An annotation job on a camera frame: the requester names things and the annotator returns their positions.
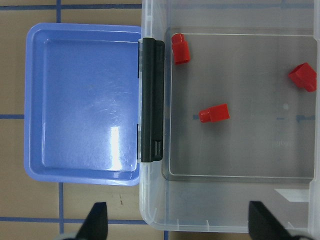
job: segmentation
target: tile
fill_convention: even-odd
[[[58,235],[58,223],[0,221],[3,240],[53,240]]]
[[[61,4],[141,4],[142,0],[61,0]]]
[[[94,203],[106,202],[109,219],[140,220],[139,186],[63,185],[64,217],[84,219]]]
[[[55,22],[55,10],[1,11],[0,114],[23,114],[26,36],[41,22]]]
[[[64,232],[77,232],[80,227],[81,224],[66,223],[64,224]],[[163,240],[164,232],[156,230],[149,225],[109,224],[107,239]]]
[[[221,233],[221,232],[169,232],[169,240],[251,240],[247,233]]]
[[[72,9],[61,11],[61,22],[78,24],[141,25],[141,9]]]
[[[31,179],[23,151],[24,120],[0,119],[0,216],[58,218],[58,184]]]
[[[57,0],[0,0],[0,6],[56,5]]]

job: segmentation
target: transparent storage container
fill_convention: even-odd
[[[142,37],[165,43],[164,152],[140,165],[140,212],[159,230],[247,232],[249,201],[320,238],[319,97],[288,78],[319,69],[320,1],[144,0]],[[191,61],[174,65],[183,33]],[[230,119],[198,112],[227,103]]]

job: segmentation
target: red block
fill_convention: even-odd
[[[174,64],[188,63],[190,61],[190,52],[185,36],[182,33],[177,33],[172,36],[171,41]]]
[[[297,66],[288,76],[298,88],[308,92],[317,90],[317,73],[307,62]]]
[[[202,123],[206,122],[218,122],[230,118],[228,105],[221,104],[218,106],[212,106],[199,112],[199,118]]]

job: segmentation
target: red toy block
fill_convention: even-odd
[[[307,62],[297,66],[288,76],[298,88],[308,92],[317,90],[317,73]]]
[[[206,122],[218,122],[230,118],[228,105],[221,104],[218,106],[212,106],[199,112],[199,118],[202,123]]]
[[[185,41],[185,36],[182,33],[177,33],[172,36],[172,51],[174,64],[185,64],[190,61],[190,52],[188,42]]]

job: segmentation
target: blue plastic tray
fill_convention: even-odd
[[[40,23],[26,40],[24,167],[50,182],[136,185],[138,26]]]

